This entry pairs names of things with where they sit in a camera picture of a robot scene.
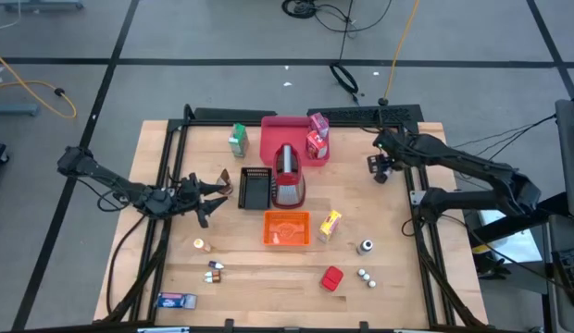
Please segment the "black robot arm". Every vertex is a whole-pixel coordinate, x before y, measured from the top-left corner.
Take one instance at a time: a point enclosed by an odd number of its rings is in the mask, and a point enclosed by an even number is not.
[[[194,173],[166,188],[156,188],[131,182],[100,166],[89,149],[67,147],[58,160],[58,172],[71,178],[91,178],[113,191],[121,204],[133,207],[149,218],[163,219],[195,211],[202,228],[208,227],[206,216],[223,204],[227,197],[203,200],[203,196],[223,189],[223,185],[210,185],[198,180]]]
[[[508,164],[450,148],[429,134],[407,134],[402,139],[384,129],[373,145],[388,154],[392,169],[443,166],[491,185],[490,191],[447,192],[439,188],[413,191],[413,204],[427,220],[437,220],[448,209],[497,209],[507,216],[527,216],[536,210],[540,190]]]

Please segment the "yellow package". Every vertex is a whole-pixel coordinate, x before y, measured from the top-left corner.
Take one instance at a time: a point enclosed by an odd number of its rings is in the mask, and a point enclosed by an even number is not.
[[[335,210],[331,211],[331,213],[328,214],[328,217],[326,217],[326,220],[324,220],[320,226],[320,234],[318,238],[323,242],[327,242],[331,238],[336,227],[339,225],[341,218],[343,218],[343,216],[339,212]]]

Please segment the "wooden table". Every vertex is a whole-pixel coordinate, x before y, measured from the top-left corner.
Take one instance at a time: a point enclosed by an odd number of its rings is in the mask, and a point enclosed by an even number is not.
[[[143,123],[131,180],[155,184],[166,126],[166,121]],[[444,140],[440,123],[420,123],[419,130]],[[209,218],[207,229],[199,227],[193,213],[174,217],[161,291],[196,294],[197,305],[194,311],[158,309],[156,323],[223,326],[226,318],[233,318],[237,327],[358,327],[359,321],[368,321],[373,328],[428,328],[415,241],[401,233],[403,222],[410,218],[405,177],[402,172],[394,173],[383,185],[373,180],[366,157],[378,152],[371,145],[375,135],[357,128],[331,129],[330,162],[324,167],[304,168],[307,192],[301,209],[311,212],[312,243],[277,249],[262,244],[263,212],[237,208],[241,167],[262,166],[258,156],[260,128],[249,127],[247,132],[248,155],[238,159],[227,143],[229,127],[188,130],[181,174],[196,172],[203,181],[214,183],[221,170],[227,168],[236,191]],[[431,186],[456,188],[449,169],[431,166],[428,176]],[[331,209],[342,213],[343,221],[330,242],[324,244],[316,235]],[[459,212],[448,214],[461,217]],[[133,209],[120,213],[112,249],[139,217]],[[486,322],[466,230],[445,218],[438,226],[448,279],[474,315]],[[145,228],[143,222],[119,253],[113,304],[136,278]],[[196,238],[209,241],[214,251],[198,252],[193,247]],[[356,246],[365,239],[374,241],[374,249],[359,256]],[[220,284],[203,282],[209,260],[226,266]],[[319,286],[330,265],[344,272],[335,292]],[[371,274],[378,283],[376,288],[369,289],[356,275],[359,268]],[[145,318],[151,285],[148,282],[144,290],[140,318]],[[438,288],[433,295],[440,310],[439,323],[444,323]],[[105,296],[106,277],[96,319],[106,315]]]

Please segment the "orange plastic container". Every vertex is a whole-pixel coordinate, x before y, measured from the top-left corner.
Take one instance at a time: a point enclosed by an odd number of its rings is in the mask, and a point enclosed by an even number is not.
[[[266,211],[265,245],[307,246],[310,242],[309,212]]]

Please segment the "concrete floor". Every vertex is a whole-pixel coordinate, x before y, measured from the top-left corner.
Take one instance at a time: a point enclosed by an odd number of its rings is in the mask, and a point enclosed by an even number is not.
[[[5,57],[110,58],[131,0],[86,0],[82,11],[25,13],[0,31]],[[330,1],[343,10],[345,0]],[[122,58],[315,59],[335,58],[342,35],[315,20],[289,18],[274,1],[141,0]],[[574,61],[574,0],[536,1],[559,53]],[[391,59],[413,2],[394,0],[384,21],[346,42],[345,59]],[[382,0],[356,1],[352,17],[364,26],[385,8]],[[0,10],[0,25],[17,14]],[[328,22],[337,24],[330,17]],[[553,60],[525,0],[421,2],[401,59],[472,61]],[[104,65],[15,65],[21,77],[63,87],[79,116],[0,117],[0,142],[12,161],[0,175],[0,330],[10,329],[55,212],[65,179],[56,160],[78,144],[90,116]],[[388,68],[350,67],[374,105]],[[574,69],[569,70],[574,80]],[[12,81],[6,71],[0,78]],[[35,89],[63,112],[68,106]],[[555,68],[398,68],[391,104],[421,104],[428,121],[441,121],[448,142],[459,144],[534,122],[568,98]],[[0,90],[0,103],[31,102],[20,88]],[[192,106],[275,110],[303,115],[308,108],[353,105],[327,67],[118,66],[90,144],[96,159],[127,175],[146,119],[179,117]],[[468,148],[477,152],[480,146]],[[519,167],[543,190],[564,190],[555,124],[532,130],[497,157]],[[470,185],[458,183],[460,188]],[[27,328],[89,323],[94,314],[118,216],[76,187]],[[540,296],[483,283],[490,322],[504,329],[542,324]]]

